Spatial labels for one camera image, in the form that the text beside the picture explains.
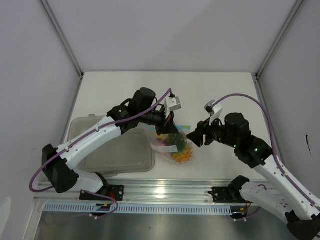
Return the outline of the purple toy onion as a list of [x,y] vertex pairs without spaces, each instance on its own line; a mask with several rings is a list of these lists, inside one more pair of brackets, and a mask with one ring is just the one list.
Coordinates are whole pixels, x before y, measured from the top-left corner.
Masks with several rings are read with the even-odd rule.
[[152,143],[154,146],[163,147],[168,146],[168,143],[164,139],[157,138]]

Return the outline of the clear zip top bag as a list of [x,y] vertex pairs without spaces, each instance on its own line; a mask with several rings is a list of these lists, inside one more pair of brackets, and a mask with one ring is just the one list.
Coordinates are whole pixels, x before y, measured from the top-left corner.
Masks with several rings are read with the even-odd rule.
[[[191,126],[190,125],[177,125],[176,126],[179,133],[184,133],[186,135],[188,135],[191,131]],[[176,146],[170,146],[169,141],[167,140],[167,137],[170,134],[160,134],[158,135],[156,133],[156,128],[154,126],[151,125],[144,125],[143,128],[145,129],[147,138],[149,140],[151,149],[153,151],[155,151],[156,153],[162,155],[164,158],[166,158],[167,160],[174,162],[171,159],[170,153],[176,153],[178,151]],[[156,139],[163,139],[167,142],[167,146],[155,146],[153,145],[154,140]],[[188,141],[190,142],[191,146],[192,146],[192,150],[193,150],[193,143],[188,139]]]

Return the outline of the orange toy pineapple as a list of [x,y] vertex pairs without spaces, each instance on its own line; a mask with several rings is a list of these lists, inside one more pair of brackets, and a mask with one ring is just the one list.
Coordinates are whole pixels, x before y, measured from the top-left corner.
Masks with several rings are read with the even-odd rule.
[[177,147],[177,152],[170,153],[170,157],[175,163],[183,164],[192,159],[193,149],[186,134],[172,133],[168,135],[167,140],[171,147]]

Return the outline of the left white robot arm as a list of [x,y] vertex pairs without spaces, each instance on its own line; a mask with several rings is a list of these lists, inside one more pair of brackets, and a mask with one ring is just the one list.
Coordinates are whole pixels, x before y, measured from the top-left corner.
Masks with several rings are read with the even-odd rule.
[[178,133],[174,112],[180,108],[179,98],[170,89],[157,98],[153,90],[142,87],[84,133],[57,147],[46,145],[42,150],[41,171],[58,194],[79,190],[103,200],[109,193],[107,180],[98,172],[78,169],[80,162],[139,124],[154,126],[158,135]]

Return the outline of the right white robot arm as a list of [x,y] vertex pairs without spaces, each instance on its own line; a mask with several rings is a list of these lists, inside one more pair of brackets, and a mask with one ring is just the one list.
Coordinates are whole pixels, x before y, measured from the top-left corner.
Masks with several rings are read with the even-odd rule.
[[252,135],[250,124],[241,113],[228,114],[222,126],[200,121],[187,138],[199,148],[212,142],[232,147],[241,162],[262,175],[279,193],[276,196],[240,175],[229,184],[232,201],[244,199],[259,205],[280,219],[298,240],[319,237],[319,198],[293,177],[264,140]]

